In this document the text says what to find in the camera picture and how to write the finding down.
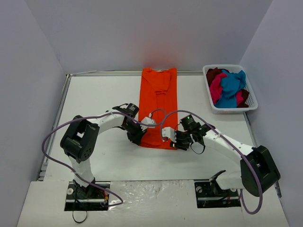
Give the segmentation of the orange t shirt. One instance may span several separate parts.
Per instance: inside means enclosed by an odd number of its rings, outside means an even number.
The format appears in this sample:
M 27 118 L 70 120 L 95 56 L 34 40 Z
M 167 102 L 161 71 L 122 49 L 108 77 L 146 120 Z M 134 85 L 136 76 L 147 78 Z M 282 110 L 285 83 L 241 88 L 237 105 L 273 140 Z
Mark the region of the orange t shirt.
M 143 69 L 139 96 L 139 121 L 147 117 L 152 111 L 157 110 L 152 114 L 152 118 L 160 123 L 165 114 L 177 109 L 177 69 L 172 68 L 164 71 Z M 172 149 L 169 141 L 162 140 L 160 126 L 148 128 L 142 137 L 140 146 Z

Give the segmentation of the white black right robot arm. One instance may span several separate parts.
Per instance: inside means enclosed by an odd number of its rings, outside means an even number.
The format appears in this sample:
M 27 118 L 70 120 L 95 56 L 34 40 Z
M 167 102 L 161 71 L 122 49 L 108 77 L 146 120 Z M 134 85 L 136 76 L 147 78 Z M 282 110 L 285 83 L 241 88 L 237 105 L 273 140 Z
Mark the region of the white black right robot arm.
M 194 143 L 213 149 L 234 161 L 238 170 L 220 170 L 210 178 L 210 190 L 221 195 L 226 190 L 245 189 L 258 197 L 278 182 L 281 174 L 264 146 L 253 147 L 238 142 L 209 124 L 196 122 L 192 115 L 181 119 L 183 131 L 173 130 L 170 136 L 172 148 L 187 150 Z

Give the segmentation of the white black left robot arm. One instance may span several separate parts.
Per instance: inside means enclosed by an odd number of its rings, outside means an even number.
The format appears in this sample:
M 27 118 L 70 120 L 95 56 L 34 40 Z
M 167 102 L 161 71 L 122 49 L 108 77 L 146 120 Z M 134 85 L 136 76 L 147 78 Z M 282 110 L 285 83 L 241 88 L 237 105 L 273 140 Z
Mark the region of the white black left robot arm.
M 112 128 L 120 128 L 127 132 L 127 137 L 132 143 L 140 145 L 142 137 L 147 132 L 146 124 L 153 124 L 154 120 L 145 117 L 142 120 L 144 125 L 133 121 L 138 112 L 139 107 L 129 103 L 126 107 L 113 107 L 105 117 L 81 120 L 69 125 L 61 139 L 60 147 L 69 157 L 72 168 L 77 173 L 73 182 L 83 197 L 89 198 L 95 192 L 95 177 L 91 171 L 89 158 L 94 151 L 98 135 Z

